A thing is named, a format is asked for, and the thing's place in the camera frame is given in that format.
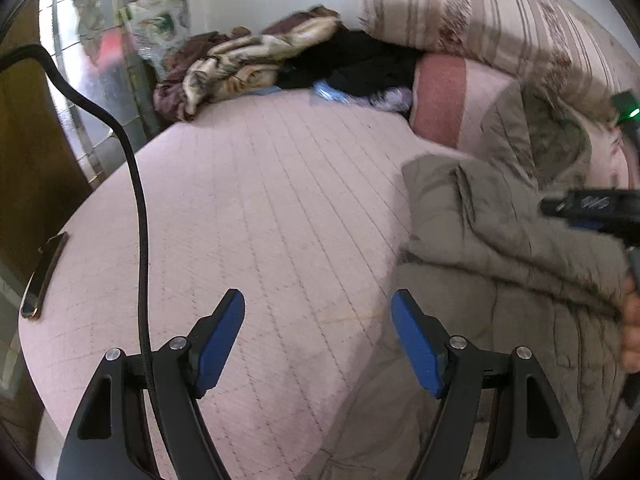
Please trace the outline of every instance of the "black cable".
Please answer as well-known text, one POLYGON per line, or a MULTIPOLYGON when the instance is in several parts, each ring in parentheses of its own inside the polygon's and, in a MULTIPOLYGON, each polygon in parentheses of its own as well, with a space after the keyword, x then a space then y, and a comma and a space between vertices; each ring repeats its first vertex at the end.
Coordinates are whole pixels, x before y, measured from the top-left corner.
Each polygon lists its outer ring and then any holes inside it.
POLYGON ((149 338, 148 320, 148 276, 149 276, 149 234, 146 224, 145 195, 142 191, 142 181, 136 164, 136 156, 129 142, 129 137, 120 123, 106 110, 90 101, 82 94, 78 93, 69 83, 65 81, 58 71, 50 54, 39 44, 27 44, 18 46, 0 57, 0 73, 23 59, 36 60, 44 69, 53 85, 60 93, 73 102, 78 107, 89 112, 105 123, 113 130, 124 151, 124 157, 129 167, 131 183, 136 197, 138 208, 138 235, 140 239, 140 273, 138 275, 138 337, 140 338, 140 355, 142 357, 142 367, 145 373, 146 389, 149 392, 151 407, 153 409, 158 428, 164 440, 160 410, 158 408, 158 397, 156 396, 156 382, 153 373, 153 354, 151 351, 151 341, 149 338))

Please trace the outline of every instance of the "silver bolt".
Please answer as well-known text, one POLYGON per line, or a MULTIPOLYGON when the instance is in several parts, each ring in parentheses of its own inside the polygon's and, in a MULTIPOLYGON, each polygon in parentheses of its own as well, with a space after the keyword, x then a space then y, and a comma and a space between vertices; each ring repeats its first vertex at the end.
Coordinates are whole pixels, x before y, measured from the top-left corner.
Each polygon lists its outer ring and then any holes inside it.
POLYGON ((122 352, 119 348, 109 348, 107 350, 107 353, 104 355, 104 358, 107 359, 107 361, 115 361, 118 357, 120 357, 121 353, 122 352))
POLYGON ((466 339, 462 336, 455 335, 451 339, 449 339, 449 344, 458 350, 462 350, 466 348, 466 339))
POLYGON ((531 350, 529 350, 526 346, 518 346, 516 354, 520 359, 531 359, 531 356, 533 355, 531 353, 531 350))
POLYGON ((182 350, 185 346, 187 346, 187 338, 182 336, 174 337, 169 341, 169 348, 171 350, 182 350))

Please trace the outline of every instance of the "striped blanket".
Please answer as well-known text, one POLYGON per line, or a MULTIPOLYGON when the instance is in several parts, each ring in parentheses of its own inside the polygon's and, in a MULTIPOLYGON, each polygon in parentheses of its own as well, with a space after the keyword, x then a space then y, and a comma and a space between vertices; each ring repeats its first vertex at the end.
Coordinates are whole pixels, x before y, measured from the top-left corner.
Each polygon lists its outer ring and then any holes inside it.
POLYGON ((620 85, 588 28, 554 0, 360 0, 374 38, 446 52, 551 86, 607 121, 620 85))

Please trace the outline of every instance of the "phone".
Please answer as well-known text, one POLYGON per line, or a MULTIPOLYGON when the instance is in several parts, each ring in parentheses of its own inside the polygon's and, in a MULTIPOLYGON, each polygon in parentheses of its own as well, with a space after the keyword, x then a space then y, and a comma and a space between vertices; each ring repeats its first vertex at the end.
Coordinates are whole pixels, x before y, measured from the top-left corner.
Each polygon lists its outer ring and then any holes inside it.
POLYGON ((49 238, 44 247, 39 249, 42 256, 36 270, 29 279, 27 289, 24 291, 22 302, 20 303, 20 315, 22 317, 30 319, 38 319, 40 317, 42 302, 47 293, 49 280, 68 238, 67 232, 61 232, 59 235, 49 238))

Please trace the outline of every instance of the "human hand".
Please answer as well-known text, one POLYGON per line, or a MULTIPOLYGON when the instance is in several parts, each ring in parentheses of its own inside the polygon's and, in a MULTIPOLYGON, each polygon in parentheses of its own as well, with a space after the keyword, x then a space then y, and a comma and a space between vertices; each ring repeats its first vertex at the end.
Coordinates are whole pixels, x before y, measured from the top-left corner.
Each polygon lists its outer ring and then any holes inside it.
POLYGON ((633 278, 627 278, 624 287, 622 366, 626 372, 634 374, 640 372, 640 296, 633 278))

